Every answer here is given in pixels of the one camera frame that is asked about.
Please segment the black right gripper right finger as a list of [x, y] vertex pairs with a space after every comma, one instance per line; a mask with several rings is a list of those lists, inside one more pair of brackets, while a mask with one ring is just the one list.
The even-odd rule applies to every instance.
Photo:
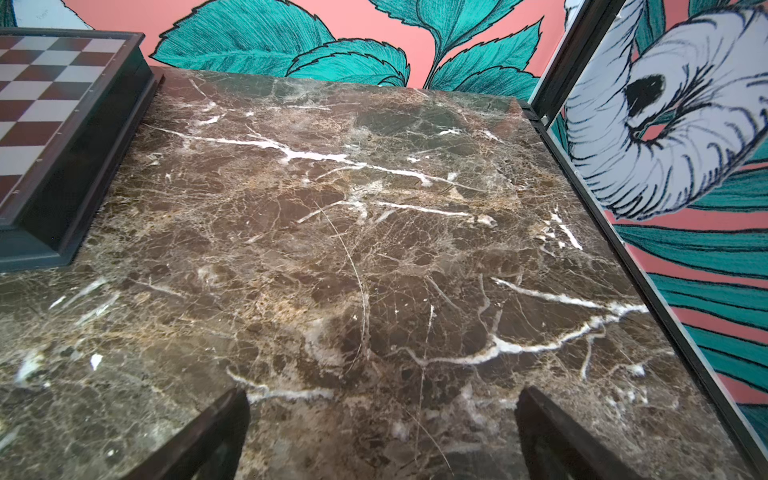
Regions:
[[641, 477], [534, 386], [520, 392], [515, 418], [532, 479]]

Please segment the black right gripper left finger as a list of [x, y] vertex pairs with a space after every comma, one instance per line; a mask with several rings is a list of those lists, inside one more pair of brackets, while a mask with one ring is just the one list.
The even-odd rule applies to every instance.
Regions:
[[246, 392], [232, 388], [125, 477], [233, 479], [249, 423]]

